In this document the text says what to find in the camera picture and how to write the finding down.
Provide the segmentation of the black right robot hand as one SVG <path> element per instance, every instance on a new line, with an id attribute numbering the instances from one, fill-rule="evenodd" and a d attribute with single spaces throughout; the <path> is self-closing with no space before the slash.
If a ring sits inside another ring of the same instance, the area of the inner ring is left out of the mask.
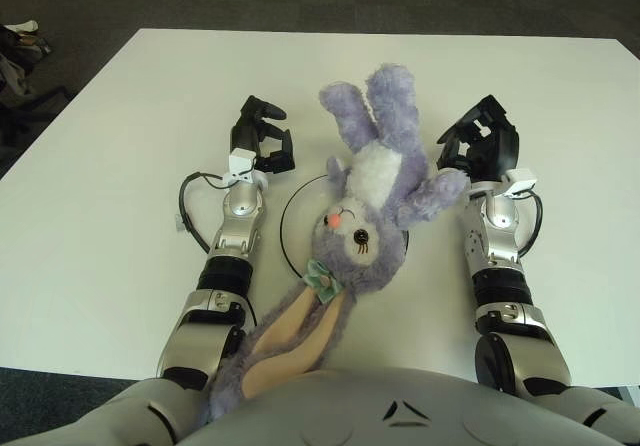
<path id="1" fill-rule="evenodd" d="M 465 172 L 471 182 L 499 181 L 518 162 L 519 135 L 493 95 L 485 96 L 438 139 L 439 169 Z"/>

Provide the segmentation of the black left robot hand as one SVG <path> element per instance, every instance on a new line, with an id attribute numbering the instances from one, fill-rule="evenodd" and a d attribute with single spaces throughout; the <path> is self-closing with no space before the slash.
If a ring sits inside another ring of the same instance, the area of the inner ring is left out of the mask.
<path id="1" fill-rule="evenodd" d="M 255 154 L 253 169 L 279 174 L 295 169 L 293 142 L 289 130 L 281 130 L 267 119 L 285 120 L 287 113 L 280 107 L 250 95 L 240 110 L 240 117 L 231 129 L 230 151 L 240 148 Z M 281 149 L 263 156 L 261 143 L 271 138 L 281 143 Z"/>

